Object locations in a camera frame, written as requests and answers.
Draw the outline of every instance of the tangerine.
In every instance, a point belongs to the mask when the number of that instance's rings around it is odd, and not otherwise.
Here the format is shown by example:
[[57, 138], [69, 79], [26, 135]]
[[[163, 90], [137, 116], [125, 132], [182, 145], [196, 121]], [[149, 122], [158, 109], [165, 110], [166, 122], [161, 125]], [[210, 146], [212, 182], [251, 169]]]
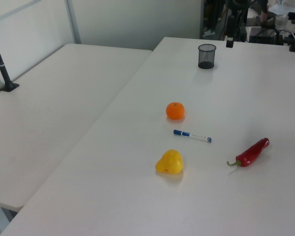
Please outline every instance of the tangerine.
[[181, 119], [185, 115], [185, 108], [179, 102], [172, 102], [168, 104], [166, 114], [170, 119]]

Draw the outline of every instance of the white table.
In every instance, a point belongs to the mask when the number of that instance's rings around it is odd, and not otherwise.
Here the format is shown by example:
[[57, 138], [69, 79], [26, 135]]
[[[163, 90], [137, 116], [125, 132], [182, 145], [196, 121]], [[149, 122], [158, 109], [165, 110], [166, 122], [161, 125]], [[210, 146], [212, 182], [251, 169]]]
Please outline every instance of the white table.
[[[213, 69], [197, 67], [203, 43]], [[173, 101], [183, 122], [165, 115]], [[251, 166], [227, 166], [264, 137]], [[156, 173], [172, 148], [183, 173]], [[32, 235], [295, 235], [295, 53], [164, 38], [2, 234]]]
[[151, 51], [69, 44], [0, 92], [0, 206], [19, 211]]

